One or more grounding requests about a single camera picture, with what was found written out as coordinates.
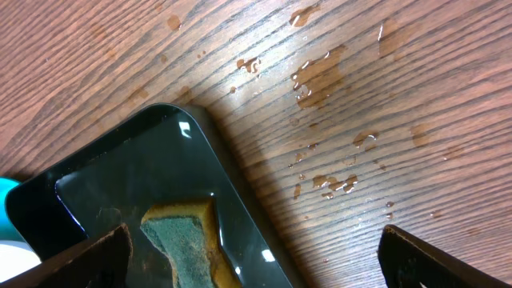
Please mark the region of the green and yellow sponge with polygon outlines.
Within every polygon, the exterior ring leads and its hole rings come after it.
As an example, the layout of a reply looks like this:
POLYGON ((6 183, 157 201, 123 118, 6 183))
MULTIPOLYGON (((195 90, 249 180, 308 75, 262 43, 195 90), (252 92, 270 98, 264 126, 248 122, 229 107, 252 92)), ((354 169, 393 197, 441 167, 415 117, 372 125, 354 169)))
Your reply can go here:
POLYGON ((222 249, 211 199, 154 205, 140 229, 169 261, 175 287, 241 287, 222 249))

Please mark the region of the white plate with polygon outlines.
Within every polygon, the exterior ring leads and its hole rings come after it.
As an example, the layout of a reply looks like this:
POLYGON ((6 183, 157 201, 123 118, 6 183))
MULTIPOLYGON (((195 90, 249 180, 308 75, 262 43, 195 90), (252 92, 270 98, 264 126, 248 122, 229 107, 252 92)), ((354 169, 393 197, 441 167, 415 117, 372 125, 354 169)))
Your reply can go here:
POLYGON ((25 242, 1 240, 0 249, 1 282, 22 274, 41 263, 40 258, 25 242))

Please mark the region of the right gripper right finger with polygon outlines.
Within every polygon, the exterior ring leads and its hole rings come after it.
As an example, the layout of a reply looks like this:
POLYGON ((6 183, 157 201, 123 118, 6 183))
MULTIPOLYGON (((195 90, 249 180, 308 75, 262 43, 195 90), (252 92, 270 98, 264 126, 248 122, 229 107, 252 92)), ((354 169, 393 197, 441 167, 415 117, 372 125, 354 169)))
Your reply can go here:
POLYGON ((378 245, 386 285, 406 287, 511 288, 405 230, 386 225, 378 245))

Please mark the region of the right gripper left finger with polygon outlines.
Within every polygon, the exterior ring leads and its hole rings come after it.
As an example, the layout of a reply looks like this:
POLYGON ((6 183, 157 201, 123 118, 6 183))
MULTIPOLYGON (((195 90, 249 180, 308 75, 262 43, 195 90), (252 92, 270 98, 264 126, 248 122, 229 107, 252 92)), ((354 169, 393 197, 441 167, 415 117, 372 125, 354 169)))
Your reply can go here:
POLYGON ((3 288, 104 287, 126 285, 133 253, 125 223, 88 238, 1 284, 3 288))

